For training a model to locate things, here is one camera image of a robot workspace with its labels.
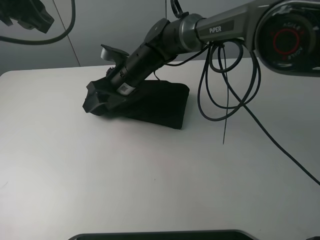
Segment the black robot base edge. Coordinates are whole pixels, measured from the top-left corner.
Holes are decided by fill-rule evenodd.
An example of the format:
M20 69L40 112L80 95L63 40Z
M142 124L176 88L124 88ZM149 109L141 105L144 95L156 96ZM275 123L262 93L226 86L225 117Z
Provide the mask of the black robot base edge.
M162 232L82 233L70 240L257 240L242 230L191 230Z

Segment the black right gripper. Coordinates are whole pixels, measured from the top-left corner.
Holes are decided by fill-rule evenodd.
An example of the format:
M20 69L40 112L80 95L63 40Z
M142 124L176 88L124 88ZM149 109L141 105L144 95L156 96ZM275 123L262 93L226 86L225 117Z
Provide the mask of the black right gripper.
M104 77L91 81L86 89L87 95L82 107L86 113L96 116L120 113L133 103L131 95L135 88L125 82L114 86Z

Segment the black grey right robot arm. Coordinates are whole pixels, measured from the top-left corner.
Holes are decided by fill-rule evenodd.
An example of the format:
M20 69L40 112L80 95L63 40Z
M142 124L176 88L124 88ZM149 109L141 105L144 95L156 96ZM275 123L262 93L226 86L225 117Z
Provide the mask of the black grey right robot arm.
M83 109L101 115L126 106L152 72L180 54L232 41L255 51L276 73L320 75L320 3L317 0L254 0L204 18L179 12L176 21L159 20L132 53L104 46L101 57L115 63L102 79L87 85Z

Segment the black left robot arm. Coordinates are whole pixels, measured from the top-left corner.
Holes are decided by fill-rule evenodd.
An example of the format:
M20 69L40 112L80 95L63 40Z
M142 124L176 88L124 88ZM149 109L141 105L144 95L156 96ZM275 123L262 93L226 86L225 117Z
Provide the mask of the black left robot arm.
M45 34L55 21L40 0L0 0L0 21L10 27L12 20L26 30Z

